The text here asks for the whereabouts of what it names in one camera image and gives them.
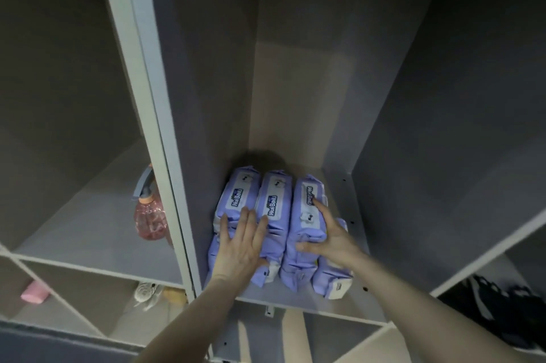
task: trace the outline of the stack of wet wipes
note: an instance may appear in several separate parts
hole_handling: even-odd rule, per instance
[[[264,175],[259,186],[260,174],[253,167],[237,168],[226,185],[215,212],[214,229],[220,231],[220,218],[228,215],[229,236],[235,236],[237,222],[244,206],[255,208],[257,220],[268,218],[268,233],[260,256],[269,262],[260,267],[252,277],[259,287],[272,282],[277,274],[292,291],[312,281],[315,292],[331,300],[342,298],[350,288],[352,274],[324,257],[296,250],[298,242],[322,242],[326,239],[326,223],[313,197],[328,204],[324,184],[307,175],[298,179],[292,198],[292,177],[282,170]],[[343,219],[338,222],[347,229]],[[220,247],[218,235],[208,250],[208,265],[213,269]]]
[[[241,180],[236,179],[237,177],[244,178],[247,182],[243,181],[243,183],[249,186],[243,186]],[[288,237],[291,199],[292,177],[290,175],[285,174],[282,170],[270,171],[264,175],[262,186],[259,187],[259,174],[252,167],[240,167],[231,176],[218,203],[214,219],[215,232],[220,231],[220,218],[226,213],[231,238],[235,235],[241,209],[244,206],[249,209],[256,209],[258,221],[263,215],[268,218],[268,233],[264,238],[260,256],[267,259],[269,267],[260,267],[251,280],[259,287],[272,282],[281,266]],[[238,210],[236,212],[230,206],[232,203],[237,205]],[[210,270],[214,267],[219,247],[220,239],[216,235],[212,239],[212,244],[208,250]]]

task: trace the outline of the yellow object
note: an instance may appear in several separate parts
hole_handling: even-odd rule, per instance
[[[180,288],[165,287],[163,289],[163,296],[169,303],[177,306],[183,306],[188,303],[186,292]]]

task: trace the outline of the brand logo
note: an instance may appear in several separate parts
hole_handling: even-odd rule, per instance
[[[314,197],[313,187],[308,186],[306,190],[307,190],[307,204],[313,206],[313,197]]]
[[[275,211],[277,210],[277,195],[269,195],[268,196],[268,216],[274,217]]]
[[[239,202],[241,202],[243,190],[241,188],[233,189],[233,194],[231,194],[231,206],[238,207]]]

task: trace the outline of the person's left hand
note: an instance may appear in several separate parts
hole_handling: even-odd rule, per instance
[[[267,216],[264,215],[256,225],[256,211],[253,209],[249,212],[249,209],[244,207],[235,236],[231,239],[228,233],[228,217],[226,214],[222,215],[220,248],[210,282],[227,283],[233,288],[235,295],[240,294],[258,267],[269,266],[266,259],[260,258],[267,228]]]

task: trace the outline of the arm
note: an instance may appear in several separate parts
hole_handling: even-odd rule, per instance
[[[324,215],[328,238],[323,243],[299,243],[297,249],[314,252],[352,270],[366,282],[385,313],[404,337],[415,345],[429,363],[515,363],[526,362],[472,320],[424,293],[366,255],[330,210],[317,200]]]
[[[235,236],[228,234],[224,214],[220,249],[205,290],[135,359],[135,363],[202,363],[208,346],[219,334],[235,298],[249,284],[256,269],[267,265],[259,257],[267,231],[267,217],[256,225],[256,212],[243,208]]]

